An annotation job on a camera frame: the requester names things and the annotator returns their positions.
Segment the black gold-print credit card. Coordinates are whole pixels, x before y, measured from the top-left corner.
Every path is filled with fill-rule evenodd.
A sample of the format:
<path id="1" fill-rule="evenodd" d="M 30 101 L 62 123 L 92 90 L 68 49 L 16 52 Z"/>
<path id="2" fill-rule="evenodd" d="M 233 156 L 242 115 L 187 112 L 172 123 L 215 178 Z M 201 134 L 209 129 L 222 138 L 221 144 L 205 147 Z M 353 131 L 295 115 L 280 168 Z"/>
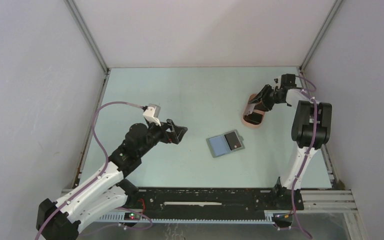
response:
<path id="1" fill-rule="evenodd" d="M 253 111 L 251 114 L 244 115 L 242 120 L 243 123 L 250 128 L 257 128 L 263 123 L 264 116 L 264 111 Z"/>

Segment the green leather card holder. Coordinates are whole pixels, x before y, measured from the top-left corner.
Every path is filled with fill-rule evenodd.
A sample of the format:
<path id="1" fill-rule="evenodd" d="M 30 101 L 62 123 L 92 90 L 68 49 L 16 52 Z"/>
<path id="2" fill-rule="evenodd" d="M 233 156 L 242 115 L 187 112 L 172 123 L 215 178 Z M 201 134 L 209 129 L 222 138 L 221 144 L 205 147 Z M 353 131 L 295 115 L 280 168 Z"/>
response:
<path id="1" fill-rule="evenodd" d="M 218 158 L 218 157 L 221 157 L 221 156 L 229 155 L 229 154 L 231 154 L 233 152 L 237 152 L 237 151 L 245 149 L 244 138 L 239 134 L 238 131 L 237 131 L 237 133 L 238 133 L 238 135 L 240 136 L 240 138 L 242 140 L 243 148 L 235 150 L 235 151 L 231 151 L 229 149 L 229 147 L 227 145 L 227 142 L 225 140 L 224 134 L 232 132 L 232 131 L 237 131 L 237 130 L 236 129 L 235 130 L 231 130 L 231 131 L 225 132 L 223 134 L 212 136 L 212 137 L 209 137 L 209 138 L 206 139 L 206 143 L 207 143 L 207 145 L 209 147 L 209 151 L 210 151 L 210 153 L 211 153 L 213 158 Z"/>

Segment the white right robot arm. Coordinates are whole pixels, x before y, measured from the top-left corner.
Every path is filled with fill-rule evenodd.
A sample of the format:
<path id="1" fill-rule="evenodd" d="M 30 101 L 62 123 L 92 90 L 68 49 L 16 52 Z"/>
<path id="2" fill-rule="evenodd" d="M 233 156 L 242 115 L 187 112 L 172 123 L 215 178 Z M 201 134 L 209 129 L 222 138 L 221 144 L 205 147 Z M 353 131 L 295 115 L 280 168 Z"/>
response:
<path id="1" fill-rule="evenodd" d="M 312 89 L 299 87 L 297 80 L 303 80 L 303 77 L 287 73 L 275 78 L 274 86 L 266 84 L 249 97 L 242 115 L 243 120 L 247 120 L 258 114 L 258 120 L 262 121 L 265 113 L 275 105 L 295 108 L 291 127 L 294 148 L 288 169 L 278 178 L 270 196 L 271 204 L 277 209 L 288 206 L 291 198 L 297 199 L 308 164 L 331 136 L 333 106 L 310 95 L 316 90 L 315 86 Z"/>

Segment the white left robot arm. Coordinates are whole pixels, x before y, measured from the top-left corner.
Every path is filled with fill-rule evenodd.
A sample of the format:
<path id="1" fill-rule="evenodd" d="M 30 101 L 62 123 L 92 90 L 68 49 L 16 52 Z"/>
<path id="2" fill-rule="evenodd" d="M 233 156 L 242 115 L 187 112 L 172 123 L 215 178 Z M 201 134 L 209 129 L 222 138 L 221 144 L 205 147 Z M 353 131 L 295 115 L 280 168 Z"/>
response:
<path id="1" fill-rule="evenodd" d="M 55 201 L 45 199 L 38 208 L 37 237 L 46 240 L 75 240 L 80 233 L 105 213 L 138 202 L 137 188 L 126 179 L 141 163 L 141 158 L 158 143 L 179 144 L 188 131 L 171 119 L 147 124 L 135 123 L 121 145 L 97 172 L 78 187 Z"/>

